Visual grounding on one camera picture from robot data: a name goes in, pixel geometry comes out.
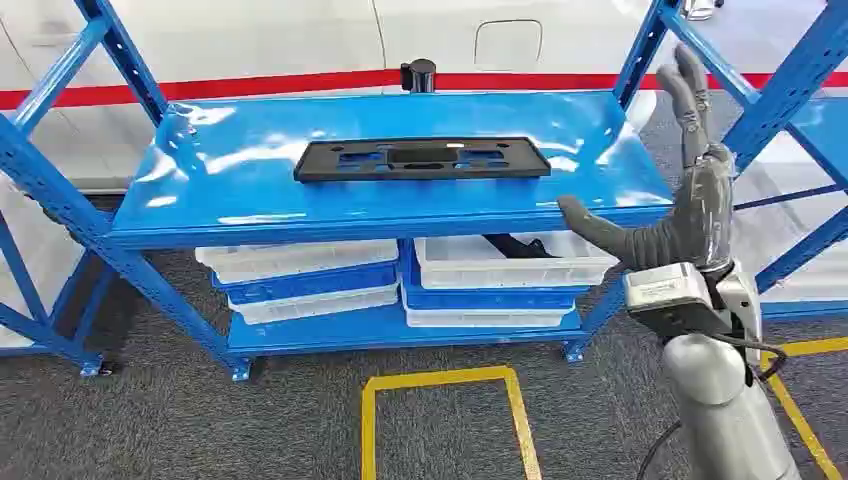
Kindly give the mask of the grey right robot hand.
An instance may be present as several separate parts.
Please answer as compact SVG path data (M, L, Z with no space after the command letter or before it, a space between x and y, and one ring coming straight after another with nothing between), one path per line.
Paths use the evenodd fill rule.
M682 176L670 213L653 225L624 228L590 213L572 195L557 203L570 230L630 270L680 262L707 272L722 270L731 263L734 157L709 138L711 106L702 62L684 44L675 47L674 58L657 71L681 129Z

